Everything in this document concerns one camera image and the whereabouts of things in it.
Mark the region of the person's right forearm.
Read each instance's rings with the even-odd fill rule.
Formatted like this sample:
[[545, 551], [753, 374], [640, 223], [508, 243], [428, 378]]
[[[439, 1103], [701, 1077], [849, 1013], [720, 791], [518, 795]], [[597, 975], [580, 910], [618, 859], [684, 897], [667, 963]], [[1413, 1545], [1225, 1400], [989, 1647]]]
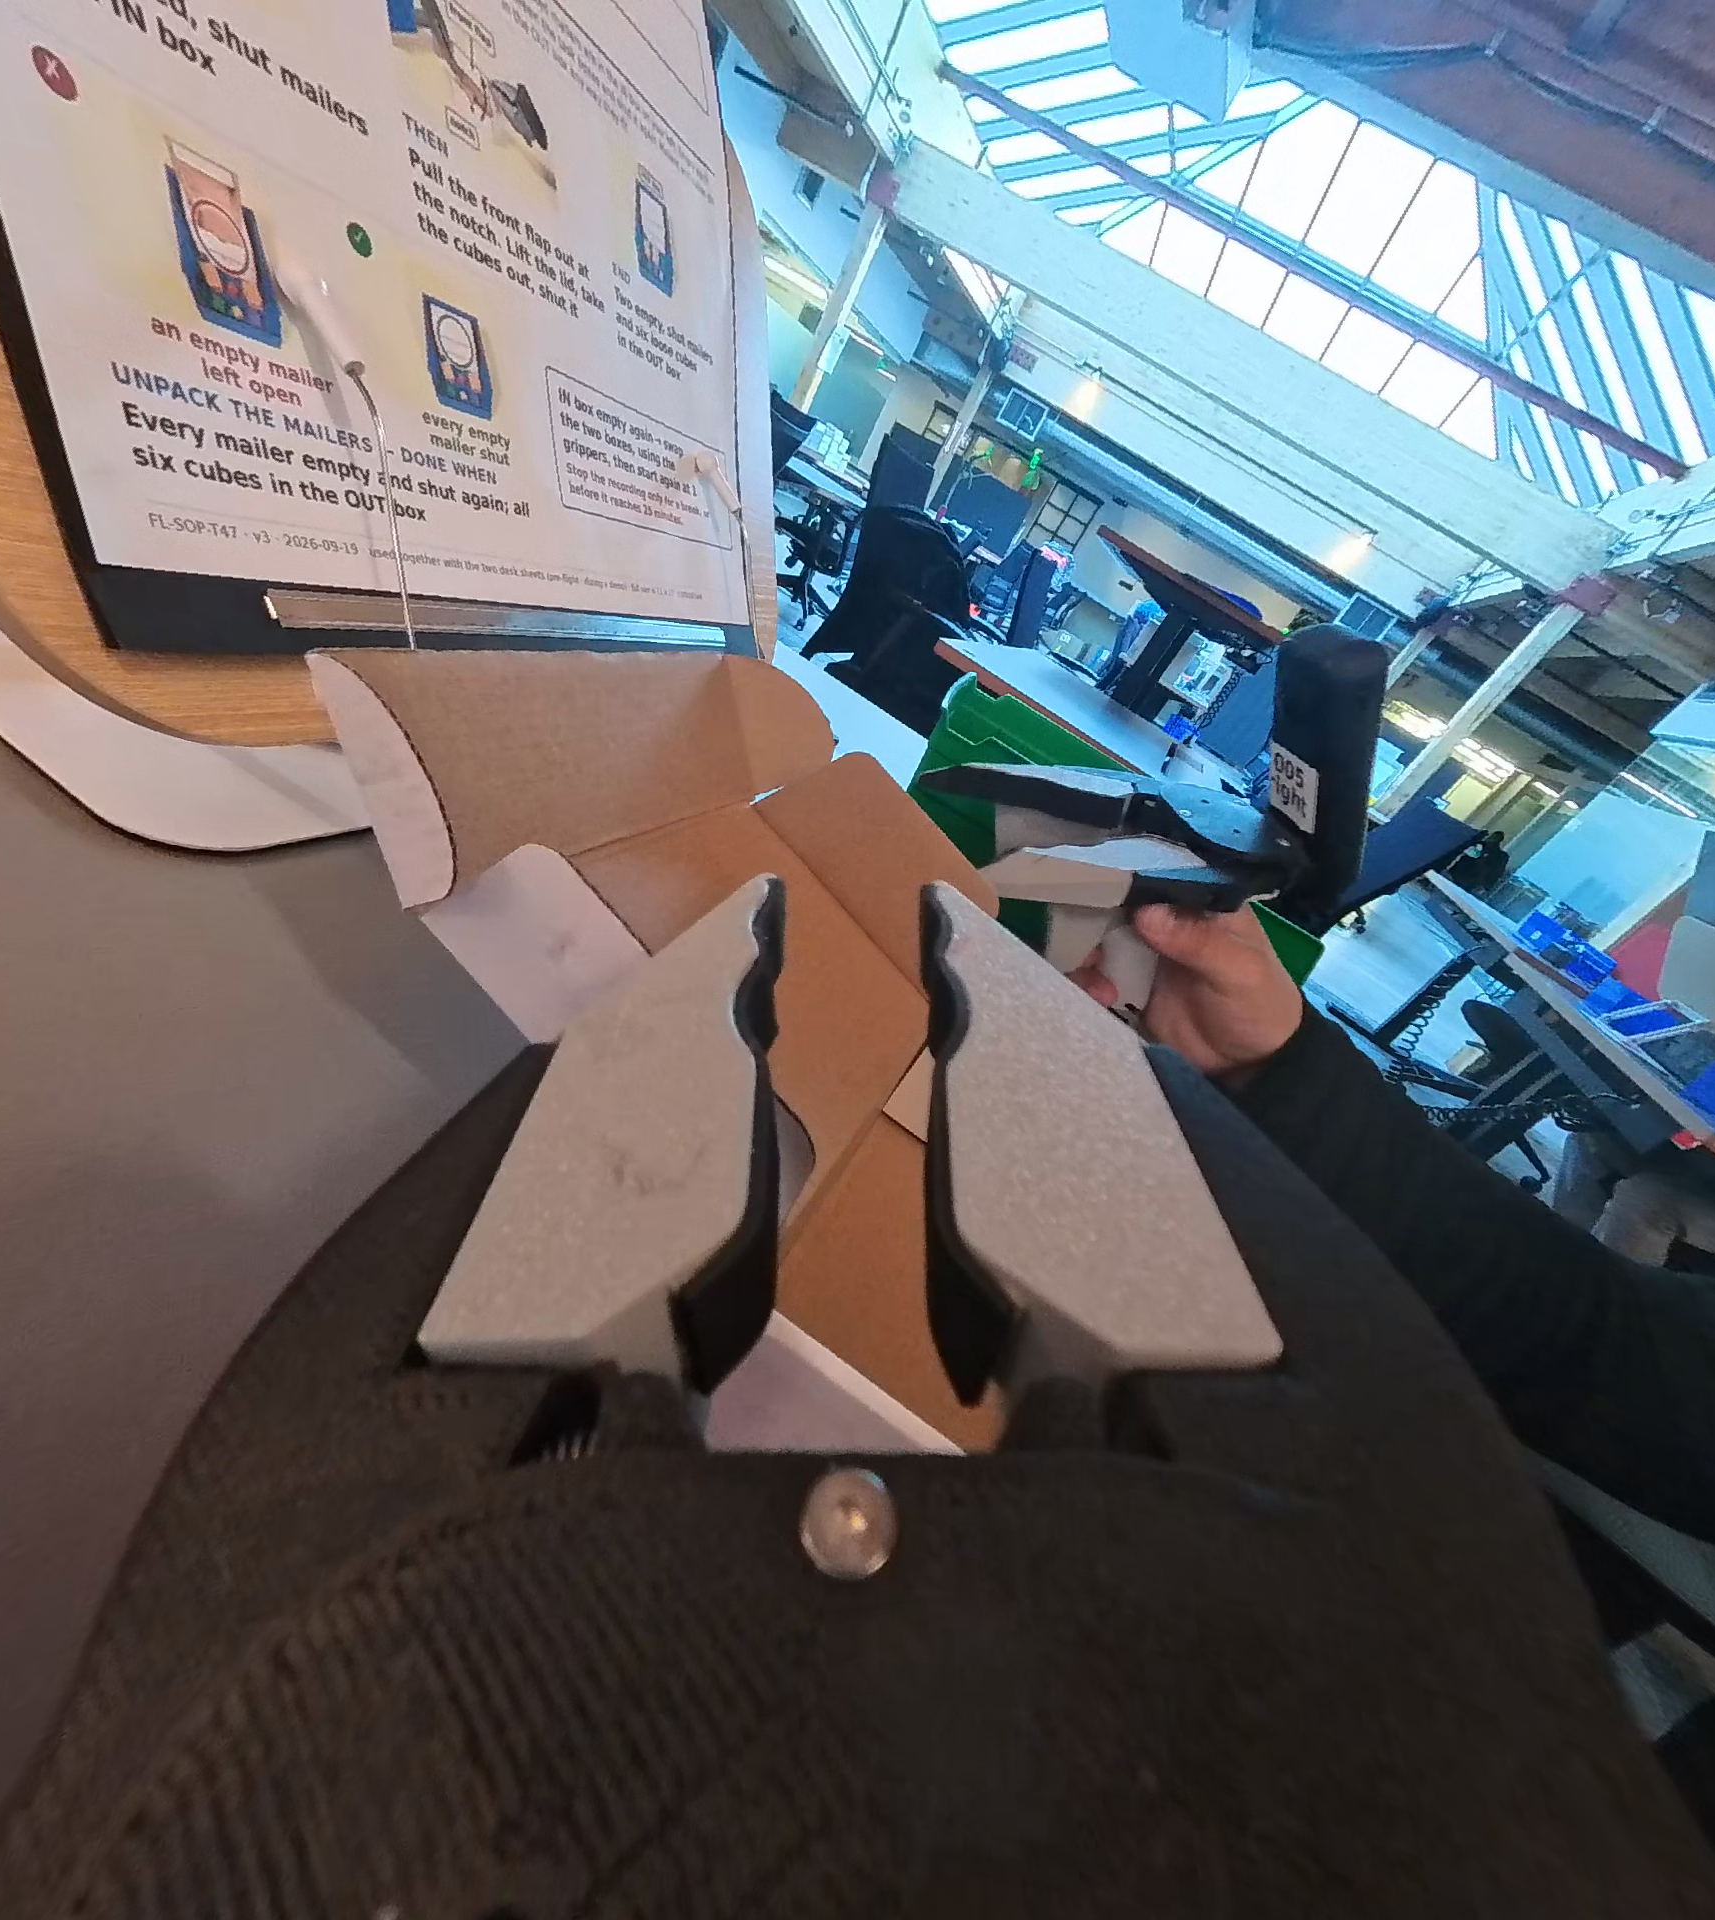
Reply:
[[1715, 1279], [1525, 1197], [1316, 1013], [1234, 1103], [1418, 1293], [1518, 1444], [1715, 1545]]

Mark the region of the person's right hand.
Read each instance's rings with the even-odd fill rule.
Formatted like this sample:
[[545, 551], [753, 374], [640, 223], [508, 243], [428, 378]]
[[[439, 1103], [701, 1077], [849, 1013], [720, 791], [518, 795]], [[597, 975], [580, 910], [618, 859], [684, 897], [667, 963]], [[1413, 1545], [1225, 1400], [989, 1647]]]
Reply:
[[1134, 934], [1157, 957], [1138, 1016], [1147, 1044], [1166, 1048], [1219, 1086], [1240, 1086], [1298, 1031], [1303, 998], [1249, 903], [1230, 915], [1147, 903]]

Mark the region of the long wooden-top desk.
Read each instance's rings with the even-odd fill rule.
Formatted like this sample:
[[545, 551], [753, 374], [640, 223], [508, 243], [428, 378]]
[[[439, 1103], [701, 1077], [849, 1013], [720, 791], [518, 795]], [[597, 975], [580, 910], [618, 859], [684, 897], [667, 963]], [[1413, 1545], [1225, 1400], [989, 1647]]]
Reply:
[[1571, 1033], [1564, 1051], [1579, 1048], [1597, 1065], [1605, 1065], [1617, 1081], [1636, 1088], [1639, 1103], [1668, 1116], [1673, 1141], [1715, 1154], [1715, 1114], [1703, 1111], [1685, 1088], [1665, 1081], [1636, 1044], [1596, 1021], [1585, 1010], [1582, 997], [1574, 997], [1555, 971], [1543, 969], [1537, 957], [1517, 942], [1517, 930], [1507, 923], [1437, 873], [1422, 876], [1422, 886], [1434, 897], [1437, 915], [1452, 915], [1452, 920], [1496, 946], [1500, 963], [1517, 975], [1522, 990], [1543, 1006], [1543, 1018], [1556, 1021]]

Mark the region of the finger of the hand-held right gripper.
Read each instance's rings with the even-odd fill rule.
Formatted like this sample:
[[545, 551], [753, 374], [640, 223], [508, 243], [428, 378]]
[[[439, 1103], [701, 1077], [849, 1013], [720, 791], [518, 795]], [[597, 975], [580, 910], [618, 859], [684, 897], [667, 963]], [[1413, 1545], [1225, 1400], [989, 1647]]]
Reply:
[[1230, 911], [1234, 876], [1196, 852], [1159, 838], [1117, 838], [1094, 847], [1021, 847], [980, 869], [999, 900], [1061, 910], [1134, 911], [1172, 903], [1185, 911]]
[[989, 802], [1071, 825], [1124, 825], [1142, 797], [1124, 770], [954, 763], [916, 779], [917, 795]]

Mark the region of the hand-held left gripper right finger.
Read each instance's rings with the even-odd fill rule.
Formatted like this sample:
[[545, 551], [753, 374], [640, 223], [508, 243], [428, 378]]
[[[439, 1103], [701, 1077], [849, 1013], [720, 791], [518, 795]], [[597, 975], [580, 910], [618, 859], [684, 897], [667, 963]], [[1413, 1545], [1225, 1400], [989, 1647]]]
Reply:
[[927, 1322], [964, 1406], [1230, 1376], [1280, 1332], [1150, 1054], [955, 886], [917, 896]]

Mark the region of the office chair with black jacket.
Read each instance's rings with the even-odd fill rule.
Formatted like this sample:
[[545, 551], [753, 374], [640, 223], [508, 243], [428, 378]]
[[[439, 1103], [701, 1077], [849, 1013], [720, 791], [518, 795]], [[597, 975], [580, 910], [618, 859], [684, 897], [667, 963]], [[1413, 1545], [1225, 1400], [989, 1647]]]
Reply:
[[830, 678], [928, 737], [961, 680], [934, 649], [942, 638], [961, 640], [966, 617], [964, 557], [946, 529], [924, 513], [873, 503], [859, 517], [844, 590], [802, 657], [840, 657]]

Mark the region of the green plastic bin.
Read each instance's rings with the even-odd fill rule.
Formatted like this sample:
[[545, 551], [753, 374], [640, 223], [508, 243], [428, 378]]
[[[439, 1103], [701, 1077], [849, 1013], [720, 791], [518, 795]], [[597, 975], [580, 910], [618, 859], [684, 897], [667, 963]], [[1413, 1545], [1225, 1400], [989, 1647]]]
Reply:
[[[946, 768], [954, 763], [1030, 763], [1038, 768], [1094, 770], [1117, 768], [1138, 779], [1129, 768], [1085, 748], [1085, 744], [1072, 740], [1067, 731], [1060, 731], [1048, 718], [1021, 702], [983, 693], [972, 678], [958, 680], [949, 691], [916, 779], [931, 768]], [[931, 818], [931, 825], [942, 829], [942, 836], [975, 870], [1013, 848], [1042, 847], [1052, 828], [1067, 828], [1075, 843], [1094, 840], [1094, 832], [1079, 829], [1079, 825], [1071, 823], [1053, 823], [1042, 813], [917, 795], [916, 779], [911, 782], [912, 802]], [[992, 897], [999, 926], [1042, 957], [1045, 907], [999, 900], [996, 896]], [[1265, 929], [1269, 944], [1275, 946], [1287, 978], [1302, 986], [1320, 961], [1322, 944], [1318, 938], [1303, 938], [1302, 930], [1287, 923], [1271, 920], [1260, 907], [1253, 910], [1257, 923]]]

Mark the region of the white cardboard mailer box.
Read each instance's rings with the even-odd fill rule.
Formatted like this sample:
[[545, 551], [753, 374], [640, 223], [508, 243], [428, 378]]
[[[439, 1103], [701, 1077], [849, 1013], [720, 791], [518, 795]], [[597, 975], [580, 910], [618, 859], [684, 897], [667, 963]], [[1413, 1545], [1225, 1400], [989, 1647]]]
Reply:
[[924, 1300], [917, 892], [970, 863], [817, 702], [735, 657], [315, 650], [398, 903], [529, 1044], [754, 876], [786, 889], [773, 1097], [809, 1143], [776, 1313], [966, 1454]]

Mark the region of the raised standing desk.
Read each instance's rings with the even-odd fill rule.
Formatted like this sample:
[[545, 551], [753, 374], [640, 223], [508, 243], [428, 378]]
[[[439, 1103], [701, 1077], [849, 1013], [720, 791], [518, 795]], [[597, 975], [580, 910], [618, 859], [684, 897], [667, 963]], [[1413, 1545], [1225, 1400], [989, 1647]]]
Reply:
[[1142, 722], [1154, 722], [1172, 699], [1163, 676], [1192, 640], [1222, 646], [1230, 666], [1241, 676], [1265, 669], [1282, 638], [1253, 609], [1187, 571], [1153, 557], [1142, 544], [1106, 525], [1098, 529], [1098, 537], [1135, 575], [1159, 612], [1134, 649], [1129, 661], [1104, 684], [1113, 706]]

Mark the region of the printed instruction sheet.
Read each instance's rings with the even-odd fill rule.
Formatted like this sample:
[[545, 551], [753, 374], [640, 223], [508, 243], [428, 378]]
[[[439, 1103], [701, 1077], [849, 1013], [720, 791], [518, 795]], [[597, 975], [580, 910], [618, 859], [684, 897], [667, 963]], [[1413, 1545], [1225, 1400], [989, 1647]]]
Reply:
[[749, 624], [699, 3], [0, 3], [0, 280], [103, 624]]

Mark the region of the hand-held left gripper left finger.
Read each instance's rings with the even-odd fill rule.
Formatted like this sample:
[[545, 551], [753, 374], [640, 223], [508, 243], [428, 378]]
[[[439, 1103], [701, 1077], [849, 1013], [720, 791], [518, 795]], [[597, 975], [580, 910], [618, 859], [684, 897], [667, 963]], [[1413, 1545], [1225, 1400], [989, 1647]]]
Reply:
[[715, 1396], [776, 1297], [769, 1054], [786, 886], [760, 873], [576, 1013], [417, 1324], [458, 1369]]

